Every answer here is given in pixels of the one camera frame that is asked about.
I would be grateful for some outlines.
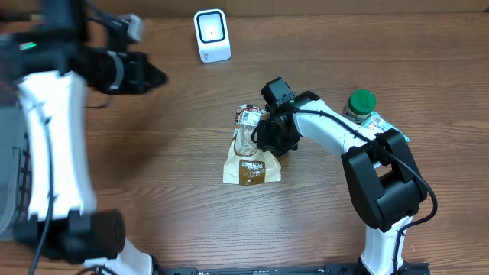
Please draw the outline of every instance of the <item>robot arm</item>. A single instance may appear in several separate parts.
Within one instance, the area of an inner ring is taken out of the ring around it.
[[[317,95],[296,95],[281,79],[269,82],[261,94],[267,101],[270,119],[260,121],[256,129],[257,147],[280,156],[296,150],[300,138],[311,138],[340,158],[345,169],[351,202],[367,224],[366,244],[361,255],[361,274],[390,275],[397,232],[411,222],[419,204],[426,199],[426,189],[397,163],[391,163],[373,143],[419,173],[401,133],[376,134],[331,110]],[[371,140],[356,137],[353,132]],[[392,164],[392,170],[379,177],[375,168]],[[403,267],[400,239],[397,266]]]
[[[111,95],[142,94],[163,84],[166,76],[144,53],[126,51],[127,44],[141,39],[142,21],[135,15],[113,18],[99,11],[108,29],[108,46],[92,49],[85,46],[84,1],[46,0],[43,11],[44,24],[13,34],[9,49],[28,123],[33,173],[29,219],[14,224],[15,240],[39,248],[50,259],[151,275],[157,264],[125,240],[120,212],[96,211],[84,110],[87,85]],[[48,215],[50,178],[55,196],[52,215]],[[52,226],[42,238],[48,220]]]

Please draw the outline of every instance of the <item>wood grain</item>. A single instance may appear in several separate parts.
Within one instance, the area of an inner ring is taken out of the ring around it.
[[[487,273],[487,15],[229,18],[228,29],[231,60],[202,64],[190,19],[148,21],[134,50],[148,53],[170,82],[86,113],[99,208],[120,209],[141,250],[165,267],[198,268],[360,256],[364,224],[342,165],[318,144],[303,139],[280,158],[280,183],[222,183],[235,108],[262,106],[261,88],[282,76],[293,91],[309,89],[337,111],[356,89],[371,89],[377,110],[411,138],[439,199],[435,219],[409,230],[405,258],[429,262],[433,274]],[[104,100],[89,95],[89,104]],[[430,209],[427,200],[417,217]],[[0,245],[6,273],[25,273],[30,260],[25,248]],[[50,268],[76,269],[43,259],[40,269]]]
[[[487,0],[96,0],[115,15],[143,18],[192,18],[203,9],[220,8],[227,16],[355,15],[429,12],[482,12]],[[39,11],[38,0],[2,0],[8,11]]]

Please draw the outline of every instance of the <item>green bottle cap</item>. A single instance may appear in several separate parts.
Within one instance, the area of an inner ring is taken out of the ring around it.
[[[351,94],[348,107],[356,115],[368,115],[375,108],[375,95],[367,89],[359,89]]]

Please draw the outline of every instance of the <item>snack bag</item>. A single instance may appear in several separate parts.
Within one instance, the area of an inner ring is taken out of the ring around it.
[[[235,132],[224,163],[223,182],[254,185],[280,181],[282,166],[270,152],[259,150],[251,134],[261,119],[269,112],[252,105],[241,105],[236,110]]]

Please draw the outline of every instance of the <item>black cable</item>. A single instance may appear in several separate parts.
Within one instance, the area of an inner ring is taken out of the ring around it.
[[[87,16],[86,17],[86,20],[88,20],[88,21],[94,21],[95,23],[100,24],[100,25],[108,28],[108,25],[104,21],[102,21],[102,19],[98,19],[98,18],[93,18],[93,17]]]
[[[102,271],[105,271],[106,273],[108,273],[110,275],[117,275],[116,272],[114,272],[110,268],[108,268],[106,266],[102,266],[102,265],[95,265],[93,267],[86,268],[86,269],[78,272],[76,275],[83,275],[83,274],[88,273],[88,272],[96,272],[97,274],[102,274]]]
[[[54,207],[54,181],[53,181],[53,147],[51,144],[50,131],[49,131],[49,122],[51,118],[46,118],[44,116],[44,112],[42,110],[42,106],[35,105],[34,108],[37,111],[37,115],[39,116],[40,122],[43,125],[44,129],[44,137],[46,138],[47,145],[47,158],[49,165],[49,193],[48,193],[48,207],[46,220],[44,221],[44,229],[43,233],[40,236],[39,244],[37,245],[36,252],[34,253],[34,259],[32,260],[31,267],[29,268],[29,275],[34,275],[34,271],[36,270],[37,263],[39,262],[40,253],[43,249],[44,243],[46,242],[47,233],[49,231],[51,220],[53,219],[53,207]]]
[[[113,16],[111,16],[109,13],[107,12],[104,12],[103,10],[101,10],[100,8],[97,8],[96,6],[94,6],[94,4],[91,3],[90,0],[85,0],[85,3],[86,5],[91,9],[93,10],[100,18],[111,18],[112,20],[114,21],[117,21],[119,24],[123,24],[123,20],[122,19],[119,19],[119,18],[115,18]]]
[[[107,100],[103,104],[97,105],[97,106],[86,106],[85,108],[94,108],[94,109],[98,109],[98,110],[107,108],[112,103],[112,97],[113,97],[113,95],[108,95]]]
[[[356,131],[355,129],[351,128],[349,125],[347,125],[341,119],[335,117],[334,115],[325,113],[323,111],[295,109],[295,110],[290,111],[290,112],[284,112],[284,113],[281,113],[281,114],[270,116],[267,119],[268,120],[273,120],[273,119],[275,119],[277,117],[280,117],[282,115],[291,115],[291,114],[296,114],[296,113],[312,114],[312,115],[321,115],[321,116],[324,116],[324,117],[327,117],[327,118],[331,118],[333,121],[335,121],[336,123],[340,124],[343,128],[345,128],[346,130],[350,131],[355,137],[360,138],[363,141],[367,142],[368,144],[371,144],[371,145],[375,146],[378,150],[380,150],[382,152],[382,154],[384,154],[386,157],[390,158],[391,161],[394,161],[394,162],[398,163],[399,165],[403,166],[404,168],[406,168],[407,170],[409,170],[416,177],[416,179],[419,180],[425,186],[426,191],[428,192],[429,196],[431,197],[431,200],[432,200],[432,203],[433,203],[433,208],[432,208],[432,211],[426,217],[421,218],[419,220],[416,220],[414,222],[410,222],[407,225],[404,225],[397,232],[396,244],[394,246],[394,256],[393,256],[393,274],[397,274],[397,272],[398,272],[397,271],[397,255],[398,255],[398,251],[399,251],[400,238],[403,235],[403,232],[405,230],[407,230],[408,228],[413,227],[414,225],[420,225],[420,224],[422,224],[424,222],[427,222],[427,221],[429,221],[430,219],[432,219],[436,215],[436,212],[438,211],[438,200],[436,199],[435,193],[433,192],[433,190],[431,189],[431,187],[428,185],[428,183],[418,173],[416,173],[411,167],[409,167],[409,165],[405,164],[402,160],[400,160],[399,158],[397,158],[396,156],[394,156],[386,148],[380,146],[376,142],[373,142],[371,139],[369,139],[368,137],[365,137],[363,134],[360,134],[358,131]],[[254,135],[256,134],[256,130],[257,130],[257,128],[255,128],[253,130],[253,133],[251,134],[251,140],[253,142],[256,142],[256,140],[254,139]]]

